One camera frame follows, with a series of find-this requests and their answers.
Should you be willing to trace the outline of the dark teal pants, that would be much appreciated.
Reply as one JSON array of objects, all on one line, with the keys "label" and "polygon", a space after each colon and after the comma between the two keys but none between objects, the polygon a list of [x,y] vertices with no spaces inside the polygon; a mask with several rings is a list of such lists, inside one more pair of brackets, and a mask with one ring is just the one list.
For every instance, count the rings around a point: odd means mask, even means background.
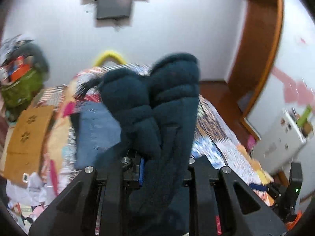
[{"label": "dark teal pants", "polygon": [[194,141],[199,105],[199,67],[195,56],[176,53],[155,63],[148,75],[127,68],[111,70],[79,86],[82,99],[95,89],[121,127],[121,140],[97,154],[107,168],[126,155],[144,159],[144,182],[130,195],[131,235],[168,235],[162,224],[183,184]]}]

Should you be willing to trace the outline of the white cabinet with stickers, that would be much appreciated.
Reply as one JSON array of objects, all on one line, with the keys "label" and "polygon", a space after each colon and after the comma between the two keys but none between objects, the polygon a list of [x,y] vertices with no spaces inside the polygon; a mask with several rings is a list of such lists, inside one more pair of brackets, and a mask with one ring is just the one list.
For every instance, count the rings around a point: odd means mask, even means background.
[{"label": "white cabinet with stickers", "polygon": [[252,158],[269,174],[276,174],[290,164],[307,143],[295,120],[282,109],[267,132],[256,143]]}]

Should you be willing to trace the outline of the folded blue jeans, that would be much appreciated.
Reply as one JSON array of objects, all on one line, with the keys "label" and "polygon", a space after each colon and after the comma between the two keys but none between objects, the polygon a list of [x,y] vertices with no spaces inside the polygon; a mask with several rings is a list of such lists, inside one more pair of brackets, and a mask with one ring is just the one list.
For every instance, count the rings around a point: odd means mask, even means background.
[{"label": "folded blue jeans", "polygon": [[102,169],[114,160],[113,147],[121,142],[121,127],[102,103],[86,102],[79,117],[74,168]]}]

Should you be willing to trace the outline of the folded black garment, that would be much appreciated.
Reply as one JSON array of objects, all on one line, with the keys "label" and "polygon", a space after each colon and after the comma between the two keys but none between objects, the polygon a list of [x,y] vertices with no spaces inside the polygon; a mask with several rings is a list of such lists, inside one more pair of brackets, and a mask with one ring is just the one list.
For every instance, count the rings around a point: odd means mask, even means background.
[{"label": "folded black garment", "polygon": [[76,151],[79,150],[80,116],[80,113],[73,113],[70,115],[71,124],[74,129]]}]

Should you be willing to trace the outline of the white crumpled paper pile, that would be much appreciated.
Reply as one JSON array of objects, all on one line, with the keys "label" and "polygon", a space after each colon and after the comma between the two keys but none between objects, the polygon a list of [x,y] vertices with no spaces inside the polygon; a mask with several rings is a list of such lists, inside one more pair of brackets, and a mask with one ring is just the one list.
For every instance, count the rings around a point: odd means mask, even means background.
[{"label": "white crumpled paper pile", "polygon": [[6,194],[9,198],[8,208],[31,223],[36,221],[56,198],[53,186],[44,183],[37,173],[32,173],[25,188],[7,180]]}]

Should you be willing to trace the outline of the wooden lap desk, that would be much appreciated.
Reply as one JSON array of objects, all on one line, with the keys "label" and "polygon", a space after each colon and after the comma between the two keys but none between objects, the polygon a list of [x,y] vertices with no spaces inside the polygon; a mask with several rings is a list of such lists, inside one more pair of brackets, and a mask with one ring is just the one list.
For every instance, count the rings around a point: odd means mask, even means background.
[{"label": "wooden lap desk", "polygon": [[42,146],[53,112],[54,106],[49,105],[21,113],[8,144],[4,178],[24,187],[32,173],[39,172]]}]

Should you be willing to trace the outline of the yellow plush item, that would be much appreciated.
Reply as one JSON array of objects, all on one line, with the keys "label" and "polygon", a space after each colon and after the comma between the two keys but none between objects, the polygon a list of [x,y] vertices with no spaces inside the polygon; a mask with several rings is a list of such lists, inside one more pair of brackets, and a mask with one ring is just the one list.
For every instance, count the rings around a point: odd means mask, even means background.
[{"label": "yellow plush item", "polygon": [[124,58],[117,52],[113,50],[107,50],[96,58],[93,67],[101,67],[106,61],[112,60],[117,65],[124,65],[127,62],[124,60]]}]

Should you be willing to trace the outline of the grey neck pillow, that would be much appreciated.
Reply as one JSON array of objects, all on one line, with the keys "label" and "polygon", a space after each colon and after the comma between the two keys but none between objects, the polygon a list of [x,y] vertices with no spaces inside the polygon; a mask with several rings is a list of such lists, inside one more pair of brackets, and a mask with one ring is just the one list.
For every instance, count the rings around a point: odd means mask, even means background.
[{"label": "grey neck pillow", "polygon": [[14,58],[21,55],[32,56],[32,66],[42,75],[45,82],[49,79],[49,64],[38,45],[31,42],[23,44],[21,47],[17,48],[12,55]]}]

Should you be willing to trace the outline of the green camouflage bag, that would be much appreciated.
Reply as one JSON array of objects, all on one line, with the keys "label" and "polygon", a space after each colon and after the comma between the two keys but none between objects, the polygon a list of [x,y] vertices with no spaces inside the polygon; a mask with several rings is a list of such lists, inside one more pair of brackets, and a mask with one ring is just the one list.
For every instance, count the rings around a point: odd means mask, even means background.
[{"label": "green camouflage bag", "polygon": [[14,118],[19,117],[42,87],[42,75],[35,69],[31,69],[10,85],[1,86],[1,95],[6,109]]}]

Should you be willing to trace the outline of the orange box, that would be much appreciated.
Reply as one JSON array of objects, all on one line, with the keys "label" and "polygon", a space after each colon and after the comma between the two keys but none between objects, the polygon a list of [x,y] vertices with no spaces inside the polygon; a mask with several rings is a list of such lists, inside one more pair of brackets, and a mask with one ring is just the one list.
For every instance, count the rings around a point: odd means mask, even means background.
[{"label": "orange box", "polygon": [[14,82],[25,75],[31,69],[30,64],[24,64],[18,67],[12,74],[11,74],[11,81]]}]

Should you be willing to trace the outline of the wooden door frame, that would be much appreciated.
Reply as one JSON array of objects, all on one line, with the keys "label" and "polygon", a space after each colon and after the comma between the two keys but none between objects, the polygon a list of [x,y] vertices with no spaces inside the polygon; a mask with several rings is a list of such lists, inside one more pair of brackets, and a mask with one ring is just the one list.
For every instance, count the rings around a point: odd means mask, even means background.
[{"label": "wooden door frame", "polygon": [[258,135],[245,117],[260,95],[275,58],[283,22],[283,0],[245,0],[245,24],[227,81],[201,82],[201,94],[218,110],[238,140]]}]

